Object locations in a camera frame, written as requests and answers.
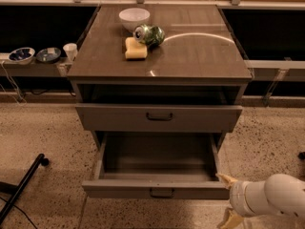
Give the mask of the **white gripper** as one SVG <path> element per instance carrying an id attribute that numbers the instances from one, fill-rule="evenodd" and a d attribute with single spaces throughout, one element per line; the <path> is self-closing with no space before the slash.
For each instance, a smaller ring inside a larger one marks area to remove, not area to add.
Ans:
<path id="1" fill-rule="evenodd" d="M 249 182 L 237 181 L 236 178 L 221 173 L 217 173 L 216 176 L 227 189 L 230 189 L 230 203 L 233 207 L 225 210 L 224 219 L 217 225 L 217 229 L 235 229 L 243 222 L 243 217 L 252 214 L 246 201 L 246 187 Z"/>

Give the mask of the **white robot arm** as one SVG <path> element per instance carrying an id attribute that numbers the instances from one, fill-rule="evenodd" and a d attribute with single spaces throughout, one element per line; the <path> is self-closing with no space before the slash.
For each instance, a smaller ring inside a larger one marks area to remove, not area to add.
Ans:
<path id="1" fill-rule="evenodd" d="M 263 181 L 242 181 L 218 173 L 230 191 L 231 208 L 217 229 L 235 229 L 244 218 L 263 215 L 305 219 L 305 182 L 289 175 L 275 174 Z"/>

